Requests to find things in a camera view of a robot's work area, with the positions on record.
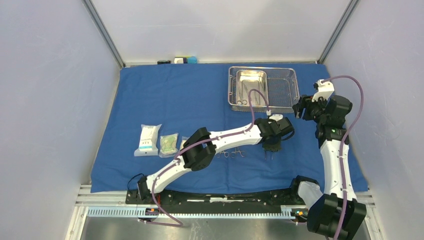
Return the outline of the wire mesh instrument basket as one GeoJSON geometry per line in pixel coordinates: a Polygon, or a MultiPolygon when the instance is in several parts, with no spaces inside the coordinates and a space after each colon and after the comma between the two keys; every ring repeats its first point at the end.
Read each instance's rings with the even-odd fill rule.
{"type": "Polygon", "coordinates": [[[231,66],[228,69],[228,103],[233,111],[249,112],[248,105],[236,104],[236,79],[239,70],[264,71],[267,77],[268,103],[266,106],[252,106],[255,112],[290,114],[292,106],[300,99],[296,72],[292,68],[231,66]]]}

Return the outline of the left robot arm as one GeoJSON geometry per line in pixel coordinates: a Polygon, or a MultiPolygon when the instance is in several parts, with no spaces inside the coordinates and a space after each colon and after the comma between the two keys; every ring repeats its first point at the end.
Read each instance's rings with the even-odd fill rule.
{"type": "Polygon", "coordinates": [[[189,172],[205,169],[218,153],[247,145],[261,145],[265,151],[278,152],[281,143],[291,138],[295,128],[281,115],[257,118],[253,122],[224,131],[201,127],[191,135],[173,160],[157,172],[142,176],[137,182],[137,196],[145,204],[153,203],[157,194],[189,172]]]}

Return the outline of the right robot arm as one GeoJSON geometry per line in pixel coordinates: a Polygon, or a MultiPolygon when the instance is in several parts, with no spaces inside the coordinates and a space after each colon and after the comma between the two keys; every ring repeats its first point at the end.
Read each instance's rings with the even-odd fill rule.
{"type": "Polygon", "coordinates": [[[297,176],[289,189],[289,199],[305,203],[307,229],[334,240],[352,240],[367,215],[352,186],[348,153],[349,137],[345,117],[353,104],[345,97],[329,99],[302,95],[292,108],[295,117],[316,123],[315,137],[324,164],[324,190],[316,180],[297,176]]]}

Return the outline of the beige gauze packet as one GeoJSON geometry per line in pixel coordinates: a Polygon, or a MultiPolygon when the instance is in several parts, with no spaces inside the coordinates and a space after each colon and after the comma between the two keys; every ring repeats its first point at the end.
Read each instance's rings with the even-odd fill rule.
{"type": "Polygon", "coordinates": [[[179,150],[182,150],[182,149],[184,148],[184,144],[186,143],[186,141],[187,141],[188,139],[189,139],[189,138],[188,138],[188,137],[186,137],[186,136],[183,136],[183,137],[181,138],[181,143],[180,143],[179,150]]]}

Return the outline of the green packet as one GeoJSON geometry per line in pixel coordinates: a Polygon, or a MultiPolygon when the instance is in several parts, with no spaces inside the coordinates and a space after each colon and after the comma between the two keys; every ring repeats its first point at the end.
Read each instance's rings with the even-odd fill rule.
{"type": "Polygon", "coordinates": [[[177,152],[177,141],[178,141],[178,133],[173,133],[170,135],[162,135],[160,137],[160,149],[159,149],[159,157],[161,158],[169,158],[174,156],[177,152]]]}

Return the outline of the white blue labelled packet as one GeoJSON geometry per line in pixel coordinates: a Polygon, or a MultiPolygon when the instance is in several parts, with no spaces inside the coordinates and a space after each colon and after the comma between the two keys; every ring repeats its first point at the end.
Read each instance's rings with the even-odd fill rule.
{"type": "Polygon", "coordinates": [[[161,126],[162,124],[141,125],[138,148],[134,151],[135,157],[157,156],[159,154],[157,141],[161,126]]]}

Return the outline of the surgical scissors forceps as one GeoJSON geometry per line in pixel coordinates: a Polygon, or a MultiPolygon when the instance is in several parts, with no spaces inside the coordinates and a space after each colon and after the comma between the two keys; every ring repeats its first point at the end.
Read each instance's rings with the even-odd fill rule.
{"type": "Polygon", "coordinates": [[[223,151],[220,151],[219,153],[217,153],[216,157],[217,158],[221,158],[221,157],[229,158],[230,153],[228,151],[223,150],[223,151]]]}

